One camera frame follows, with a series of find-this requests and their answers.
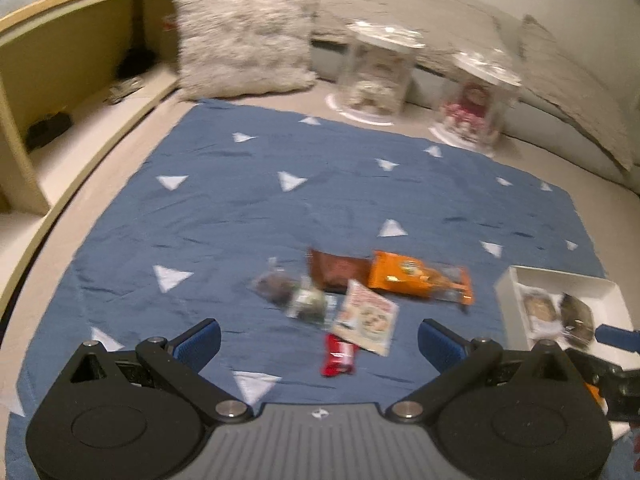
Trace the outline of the dark brownie cake packet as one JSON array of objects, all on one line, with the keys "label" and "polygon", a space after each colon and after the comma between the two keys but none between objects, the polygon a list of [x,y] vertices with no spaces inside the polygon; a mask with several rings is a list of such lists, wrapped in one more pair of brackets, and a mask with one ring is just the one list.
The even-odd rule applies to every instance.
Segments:
[{"label": "dark brownie cake packet", "polygon": [[573,347],[585,349],[594,339],[593,315],[582,300],[564,294],[560,302],[563,335]]}]

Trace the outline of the white printed snack sachet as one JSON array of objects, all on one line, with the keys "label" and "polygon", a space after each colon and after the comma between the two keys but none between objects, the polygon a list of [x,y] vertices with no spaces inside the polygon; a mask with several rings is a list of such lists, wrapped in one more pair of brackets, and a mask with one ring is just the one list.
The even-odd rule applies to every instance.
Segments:
[{"label": "white printed snack sachet", "polygon": [[330,332],[363,350],[388,356],[398,312],[393,301],[350,280]]}]

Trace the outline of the orange biscuit packet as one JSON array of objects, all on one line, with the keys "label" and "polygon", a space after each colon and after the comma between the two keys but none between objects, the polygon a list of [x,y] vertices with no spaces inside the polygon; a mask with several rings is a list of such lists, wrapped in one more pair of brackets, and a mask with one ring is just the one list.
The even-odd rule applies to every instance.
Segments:
[{"label": "orange biscuit packet", "polygon": [[596,400],[597,404],[599,404],[601,408],[604,408],[605,400],[602,398],[602,396],[600,396],[599,389],[596,386],[590,384],[585,384],[585,386],[593,396],[593,399]]},{"label": "orange biscuit packet", "polygon": [[400,296],[449,301],[464,308],[474,304],[473,285],[465,268],[393,252],[374,253],[368,286]]}]

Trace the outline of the small red snack packet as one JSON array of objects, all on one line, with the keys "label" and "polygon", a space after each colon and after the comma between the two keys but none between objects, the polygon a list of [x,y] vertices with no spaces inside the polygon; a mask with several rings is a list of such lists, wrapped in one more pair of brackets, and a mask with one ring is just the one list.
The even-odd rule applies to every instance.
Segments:
[{"label": "small red snack packet", "polygon": [[355,373],[355,359],[359,348],[334,334],[326,335],[326,358],[320,373],[323,377],[336,377]]}]

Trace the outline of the clear pastry cake packet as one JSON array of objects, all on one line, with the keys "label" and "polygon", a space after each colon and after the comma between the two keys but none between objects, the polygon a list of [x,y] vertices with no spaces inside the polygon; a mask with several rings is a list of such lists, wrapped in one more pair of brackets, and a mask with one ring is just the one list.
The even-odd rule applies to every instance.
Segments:
[{"label": "clear pastry cake packet", "polygon": [[522,286],[520,295],[529,337],[535,340],[558,338],[563,325],[549,293],[541,288]]}]

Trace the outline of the clear green candy packet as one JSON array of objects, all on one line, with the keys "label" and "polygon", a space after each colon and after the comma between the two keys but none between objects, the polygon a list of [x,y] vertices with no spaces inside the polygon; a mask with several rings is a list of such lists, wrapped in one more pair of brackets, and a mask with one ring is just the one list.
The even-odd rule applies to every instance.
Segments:
[{"label": "clear green candy packet", "polygon": [[289,274],[276,257],[267,260],[267,269],[250,282],[250,290],[293,320],[328,330],[334,319],[336,298],[308,275]]}]

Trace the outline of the brown chocolate packet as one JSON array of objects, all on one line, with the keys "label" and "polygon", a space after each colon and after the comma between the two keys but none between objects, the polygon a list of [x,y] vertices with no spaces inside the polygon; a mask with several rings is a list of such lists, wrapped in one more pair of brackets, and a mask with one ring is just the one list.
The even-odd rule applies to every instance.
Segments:
[{"label": "brown chocolate packet", "polygon": [[319,252],[309,248],[307,252],[308,275],[311,281],[324,292],[344,294],[350,281],[367,284],[371,261]]}]

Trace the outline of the white shallow cardboard box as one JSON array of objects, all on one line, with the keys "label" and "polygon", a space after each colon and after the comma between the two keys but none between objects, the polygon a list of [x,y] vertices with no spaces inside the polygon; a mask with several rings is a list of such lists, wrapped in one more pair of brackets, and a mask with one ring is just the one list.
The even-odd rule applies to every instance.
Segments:
[{"label": "white shallow cardboard box", "polygon": [[639,366],[638,354],[600,344],[596,338],[570,336],[563,321],[563,300],[582,306],[578,315],[593,328],[602,324],[631,330],[631,319],[620,286],[606,278],[532,266],[510,266],[495,284],[506,341],[511,349],[529,350],[550,338],[561,348],[575,348],[610,361],[624,370]]}]

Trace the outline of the clear case pink doll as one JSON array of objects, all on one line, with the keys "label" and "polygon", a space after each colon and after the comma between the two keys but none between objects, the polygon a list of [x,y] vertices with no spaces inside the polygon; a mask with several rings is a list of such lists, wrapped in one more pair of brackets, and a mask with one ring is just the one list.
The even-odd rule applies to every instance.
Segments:
[{"label": "clear case pink doll", "polygon": [[510,55],[500,49],[459,51],[452,65],[431,133],[454,148],[494,156],[506,112],[518,100],[521,76],[514,72]]}]

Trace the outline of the grey folded duvet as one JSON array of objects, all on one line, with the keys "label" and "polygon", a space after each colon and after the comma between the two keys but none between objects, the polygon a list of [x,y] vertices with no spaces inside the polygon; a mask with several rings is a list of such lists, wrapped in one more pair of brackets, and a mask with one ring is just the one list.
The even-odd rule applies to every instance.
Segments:
[{"label": "grey folded duvet", "polygon": [[[311,67],[321,79],[337,81],[343,65],[346,47],[330,42],[314,41],[311,47]],[[422,67],[413,71],[407,101],[425,108],[438,105],[448,79],[432,74]],[[567,120],[546,110],[517,102],[506,112],[504,132],[512,138],[543,148],[592,174],[623,185],[639,193],[639,167],[625,172],[616,166],[597,144],[588,140]]]}]

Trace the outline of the clear case white doll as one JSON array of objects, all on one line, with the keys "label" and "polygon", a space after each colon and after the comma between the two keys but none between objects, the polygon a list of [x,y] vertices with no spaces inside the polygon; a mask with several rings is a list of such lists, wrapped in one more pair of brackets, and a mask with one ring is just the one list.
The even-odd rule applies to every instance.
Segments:
[{"label": "clear case white doll", "polygon": [[336,90],[326,97],[331,110],[369,126],[390,126],[405,105],[424,48],[423,36],[398,25],[356,21]]}]

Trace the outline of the beige quilted pillow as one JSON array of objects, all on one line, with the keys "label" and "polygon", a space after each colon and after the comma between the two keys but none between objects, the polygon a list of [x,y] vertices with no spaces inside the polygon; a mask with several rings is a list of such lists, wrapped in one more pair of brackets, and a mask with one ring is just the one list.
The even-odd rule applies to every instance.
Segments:
[{"label": "beige quilted pillow", "polygon": [[424,48],[416,64],[439,75],[454,73],[452,56],[458,51],[514,53],[501,35],[496,12],[474,0],[320,0],[311,38],[344,46],[348,25],[358,21],[418,32]]},{"label": "beige quilted pillow", "polygon": [[630,171],[634,152],[626,117],[605,85],[575,62],[529,14],[518,28],[518,48],[524,86],[570,118],[620,169]]}]

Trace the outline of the wooden bedside shelf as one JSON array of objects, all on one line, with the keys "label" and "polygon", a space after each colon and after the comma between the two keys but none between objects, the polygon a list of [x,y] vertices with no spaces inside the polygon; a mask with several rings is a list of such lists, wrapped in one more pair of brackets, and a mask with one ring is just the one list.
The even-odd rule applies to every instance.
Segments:
[{"label": "wooden bedside shelf", "polygon": [[1,303],[96,165],[177,87],[172,0],[40,0],[1,20]]}]

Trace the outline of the beige quilted pillow left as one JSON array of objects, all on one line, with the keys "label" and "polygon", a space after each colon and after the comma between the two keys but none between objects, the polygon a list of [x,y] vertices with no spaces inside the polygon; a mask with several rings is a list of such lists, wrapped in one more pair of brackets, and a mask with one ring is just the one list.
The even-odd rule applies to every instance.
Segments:
[{"label": "beige quilted pillow left", "polygon": [[344,46],[348,25],[358,21],[418,32],[424,48],[416,64],[439,75],[454,73],[452,56],[458,51],[514,53],[501,35],[496,12],[474,0],[320,0],[311,38]]}]

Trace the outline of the fluffy white pillow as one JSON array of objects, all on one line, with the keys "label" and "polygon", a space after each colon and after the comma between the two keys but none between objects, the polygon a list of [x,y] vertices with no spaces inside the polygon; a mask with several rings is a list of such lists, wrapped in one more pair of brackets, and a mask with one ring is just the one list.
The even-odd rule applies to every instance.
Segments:
[{"label": "fluffy white pillow", "polygon": [[187,100],[306,90],[319,0],[176,0]]}]

